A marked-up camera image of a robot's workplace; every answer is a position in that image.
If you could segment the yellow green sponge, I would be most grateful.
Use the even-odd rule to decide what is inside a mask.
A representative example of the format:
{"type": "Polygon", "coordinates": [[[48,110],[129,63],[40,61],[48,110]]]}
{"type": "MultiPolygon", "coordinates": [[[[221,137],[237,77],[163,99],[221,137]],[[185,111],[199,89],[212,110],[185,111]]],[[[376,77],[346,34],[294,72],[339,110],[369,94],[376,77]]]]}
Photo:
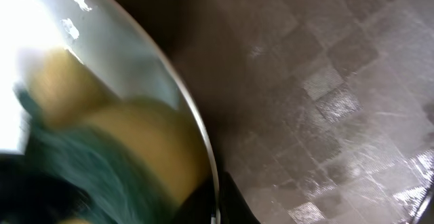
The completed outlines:
{"type": "Polygon", "coordinates": [[[153,98],[117,98],[66,48],[29,58],[24,168],[32,221],[170,223],[211,178],[193,120],[153,98]]]}

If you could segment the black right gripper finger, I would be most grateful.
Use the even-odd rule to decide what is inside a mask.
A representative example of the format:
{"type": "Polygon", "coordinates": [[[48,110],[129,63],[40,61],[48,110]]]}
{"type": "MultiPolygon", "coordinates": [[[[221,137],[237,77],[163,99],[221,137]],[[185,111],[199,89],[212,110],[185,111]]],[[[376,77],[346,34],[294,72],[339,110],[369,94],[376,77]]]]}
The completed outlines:
{"type": "Polygon", "coordinates": [[[196,189],[176,213],[176,224],[260,224],[228,172],[219,174],[218,205],[212,179],[196,189]]]}

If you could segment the white plate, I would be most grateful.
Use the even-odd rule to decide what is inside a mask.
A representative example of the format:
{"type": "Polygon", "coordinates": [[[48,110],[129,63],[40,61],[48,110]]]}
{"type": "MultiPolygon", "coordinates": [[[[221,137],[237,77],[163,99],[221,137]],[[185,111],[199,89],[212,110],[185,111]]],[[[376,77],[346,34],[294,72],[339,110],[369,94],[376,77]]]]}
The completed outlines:
{"type": "Polygon", "coordinates": [[[24,168],[28,113],[18,100],[29,58],[66,48],[117,98],[153,98],[185,114],[199,130],[212,171],[212,147],[189,91],[149,34],[114,0],[1,0],[1,222],[32,221],[38,178],[24,168]]]}

